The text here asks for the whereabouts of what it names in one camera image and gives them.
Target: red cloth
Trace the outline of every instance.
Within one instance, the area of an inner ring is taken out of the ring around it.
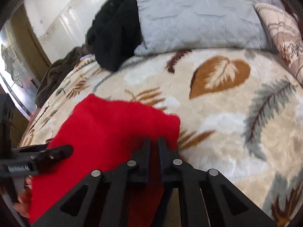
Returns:
[[[129,227],[149,227],[164,192],[160,181],[157,139],[164,136],[176,149],[180,120],[141,103],[106,101],[87,96],[62,124],[48,148],[70,144],[74,153],[52,172],[33,179],[30,222],[36,221],[92,170],[115,169],[131,159],[132,152],[149,137],[151,171],[148,186],[132,192]]]

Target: gray pillow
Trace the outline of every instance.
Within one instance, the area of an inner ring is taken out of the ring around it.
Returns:
[[[274,51],[254,3],[279,0],[137,0],[143,42],[136,55],[237,47]]]

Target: leaf pattern blanket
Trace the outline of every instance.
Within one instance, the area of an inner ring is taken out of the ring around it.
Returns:
[[[179,115],[181,158],[200,170],[218,169],[278,226],[301,206],[303,90],[280,56],[188,50],[133,57],[115,73],[87,58],[46,101],[22,146],[54,137],[90,93]],[[167,218],[166,226],[181,226]]]

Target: quilted pillow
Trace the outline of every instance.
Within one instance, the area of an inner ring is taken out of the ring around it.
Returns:
[[[144,41],[135,54],[213,47],[273,51],[256,2],[283,8],[279,0],[137,0]]]
[[[303,43],[296,20],[285,10],[271,4],[256,3],[254,6],[286,65],[302,84]]]

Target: metal screw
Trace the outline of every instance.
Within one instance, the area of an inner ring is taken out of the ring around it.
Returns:
[[[211,176],[217,176],[218,174],[219,174],[219,172],[216,170],[216,169],[210,169],[209,170],[209,174],[211,175]]]
[[[174,159],[173,164],[176,166],[182,165],[183,161],[180,159]]]
[[[91,175],[92,175],[93,177],[99,177],[99,176],[101,175],[101,171],[99,171],[99,170],[94,170],[94,171],[91,172]]]
[[[129,160],[128,162],[127,162],[127,165],[128,166],[135,166],[137,164],[137,162],[135,161],[135,160]]]

